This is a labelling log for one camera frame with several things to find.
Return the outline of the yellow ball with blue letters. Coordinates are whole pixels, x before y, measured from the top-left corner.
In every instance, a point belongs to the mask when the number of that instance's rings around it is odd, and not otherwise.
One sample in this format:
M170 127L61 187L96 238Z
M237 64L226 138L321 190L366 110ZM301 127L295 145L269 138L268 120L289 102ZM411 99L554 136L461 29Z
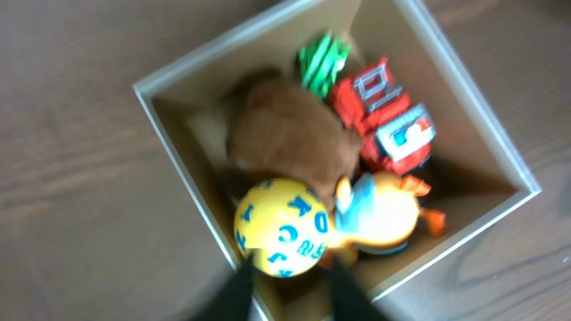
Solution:
M327 251L329 232L324 203L290 178L259 182L236 206L237 248L268 276L290 278L312 269Z

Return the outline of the red toy fire truck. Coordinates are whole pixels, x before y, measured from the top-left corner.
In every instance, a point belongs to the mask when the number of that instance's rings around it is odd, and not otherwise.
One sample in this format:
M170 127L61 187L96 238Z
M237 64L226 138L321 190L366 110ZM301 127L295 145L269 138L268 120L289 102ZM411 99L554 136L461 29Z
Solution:
M329 100L344 126L362 137L360 157L370 170L402 176L429 159L434 122L396 82L386 57L338 81Z

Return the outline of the orange and blue duck toy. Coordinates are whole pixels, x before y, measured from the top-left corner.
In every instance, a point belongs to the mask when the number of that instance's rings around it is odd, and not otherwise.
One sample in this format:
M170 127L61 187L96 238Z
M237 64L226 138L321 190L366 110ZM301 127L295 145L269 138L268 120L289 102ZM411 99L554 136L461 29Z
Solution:
M335 189L327 250L319 265L331 268L335 255L351 265L358 252L388 255L402 251L420 219L430 235L440 236L446 215L424 208L419 198L431 191L424 180L391 172L365 173L355 182L343 177Z

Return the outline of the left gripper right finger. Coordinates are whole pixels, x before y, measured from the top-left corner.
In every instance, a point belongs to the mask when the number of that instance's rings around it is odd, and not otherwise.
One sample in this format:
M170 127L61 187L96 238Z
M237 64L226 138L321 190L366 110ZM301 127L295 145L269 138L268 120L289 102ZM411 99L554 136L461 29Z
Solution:
M335 321L390 321L356 284L350 271L337 257L329 272L332 316Z

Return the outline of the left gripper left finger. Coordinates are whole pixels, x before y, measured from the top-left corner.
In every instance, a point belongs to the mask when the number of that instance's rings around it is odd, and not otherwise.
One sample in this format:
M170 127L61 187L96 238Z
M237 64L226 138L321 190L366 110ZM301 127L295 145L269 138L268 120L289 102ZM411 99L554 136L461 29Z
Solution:
M248 258L189 321L246 321L252 306L253 277L252 258Z

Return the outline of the green round toy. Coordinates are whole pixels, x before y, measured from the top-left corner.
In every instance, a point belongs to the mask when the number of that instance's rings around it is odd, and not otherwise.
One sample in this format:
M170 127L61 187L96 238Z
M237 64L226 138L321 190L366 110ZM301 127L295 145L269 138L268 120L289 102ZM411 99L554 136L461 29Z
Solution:
M301 84L319 99L327 97L344 68L351 46L327 30L298 51Z

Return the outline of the brown plush toy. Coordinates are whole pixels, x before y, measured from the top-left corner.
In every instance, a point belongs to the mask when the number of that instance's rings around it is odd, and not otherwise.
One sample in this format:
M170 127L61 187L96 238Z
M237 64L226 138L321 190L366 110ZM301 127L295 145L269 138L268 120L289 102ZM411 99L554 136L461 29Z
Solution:
M227 156L259 181L295 178L313 188L328 211L340 179L359 166L360 134L345 128L323 101L280 70L266 68L238 80L228 92Z

